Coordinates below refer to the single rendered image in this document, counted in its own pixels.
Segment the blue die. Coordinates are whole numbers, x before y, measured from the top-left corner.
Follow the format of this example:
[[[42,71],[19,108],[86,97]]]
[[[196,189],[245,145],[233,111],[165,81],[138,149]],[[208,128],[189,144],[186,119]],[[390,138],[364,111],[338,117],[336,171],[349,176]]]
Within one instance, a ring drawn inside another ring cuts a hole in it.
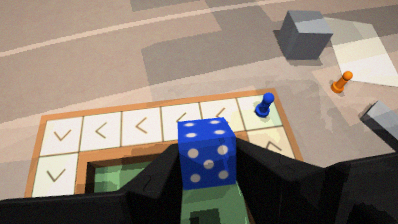
[[[236,135],[224,117],[178,122],[183,191],[236,184]]]

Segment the orange pawn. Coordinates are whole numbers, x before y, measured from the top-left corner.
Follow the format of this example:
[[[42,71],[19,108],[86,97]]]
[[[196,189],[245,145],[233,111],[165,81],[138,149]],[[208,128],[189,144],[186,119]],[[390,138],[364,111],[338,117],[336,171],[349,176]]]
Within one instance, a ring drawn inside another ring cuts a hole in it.
[[[338,82],[335,82],[331,85],[331,90],[335,93],[341,93],[344,89],[344,86],[352,78],[352,76],[353,74],[350,71],[346,71],[343,73],[343,76],[341,76],[341,79]]]

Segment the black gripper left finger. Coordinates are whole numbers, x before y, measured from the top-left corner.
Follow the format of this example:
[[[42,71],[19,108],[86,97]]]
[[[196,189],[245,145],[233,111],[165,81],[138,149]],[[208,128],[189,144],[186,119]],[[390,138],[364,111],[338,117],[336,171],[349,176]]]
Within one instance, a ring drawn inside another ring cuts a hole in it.
[[[177,143],[117,191],[0,200],[0,224],[181,224],[182,191]]]

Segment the dark blue pawn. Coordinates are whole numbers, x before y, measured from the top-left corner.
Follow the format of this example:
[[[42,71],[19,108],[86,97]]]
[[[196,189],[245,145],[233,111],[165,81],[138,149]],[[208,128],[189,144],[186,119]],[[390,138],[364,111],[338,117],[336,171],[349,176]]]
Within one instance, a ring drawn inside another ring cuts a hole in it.
[[[260,117],[264,118],[267,117],[267,115],[270,112],[269,106],[271,103],[274,101],[275,97],[272,93],[267,92],[263,95],[263,99],[260,104],[257,104],[255,107],[255,114]]]

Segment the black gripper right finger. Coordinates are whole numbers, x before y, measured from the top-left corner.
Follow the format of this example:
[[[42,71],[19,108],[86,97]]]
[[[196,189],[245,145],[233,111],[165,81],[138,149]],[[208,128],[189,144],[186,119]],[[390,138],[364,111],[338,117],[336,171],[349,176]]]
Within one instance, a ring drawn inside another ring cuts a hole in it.
[[[323,168],[236,137],[236,163],[256,224],[348,224],[356,201],[398,190],[398,151]]]

